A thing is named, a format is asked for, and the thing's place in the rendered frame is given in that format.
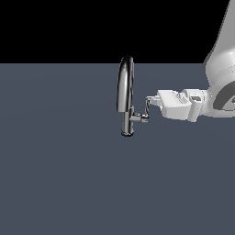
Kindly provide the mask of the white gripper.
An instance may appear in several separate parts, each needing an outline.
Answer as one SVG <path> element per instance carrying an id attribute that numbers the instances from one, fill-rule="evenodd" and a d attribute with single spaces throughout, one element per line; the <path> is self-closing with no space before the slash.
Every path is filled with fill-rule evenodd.
<path id="1" fill-rule="evenodd" d="M 146 99 L 153 100 L 151 104 L 154 106 L 162 106 L 162 115 L 170 119 L 186 120 L 192 105 L 185 93 L 173 90 L 159 90 L 157 95 L 147 96 Z"/>

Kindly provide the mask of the chrome faucet lever handle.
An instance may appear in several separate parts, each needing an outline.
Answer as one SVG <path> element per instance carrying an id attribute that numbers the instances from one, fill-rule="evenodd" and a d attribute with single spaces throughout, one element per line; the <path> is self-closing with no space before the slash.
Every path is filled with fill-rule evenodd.
<path id="1" fill-rule="evenodd" d="M 133 113 L 131 115 L 130 120 L 132 122 L 139 122 L 139 123 L 147 123 L 149 121 L 149 107 L 150 107 L 150 99 L 146 99 L 146 106 L 145 106 L 145 113 Z"/>

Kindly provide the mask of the chrome faucet with arched spout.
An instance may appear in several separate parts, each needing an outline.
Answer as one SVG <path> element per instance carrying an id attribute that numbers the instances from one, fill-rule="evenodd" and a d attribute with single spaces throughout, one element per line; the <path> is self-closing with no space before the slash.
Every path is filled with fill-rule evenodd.
<path id="1" fill-rule="evenodd" d="M 117 79 L 117 107 L 116 111 L 123 114 L 121 135 L 131 137 L 134 134 L 133 123 L 133 58 L 126 55 L 119 66 Z"/>

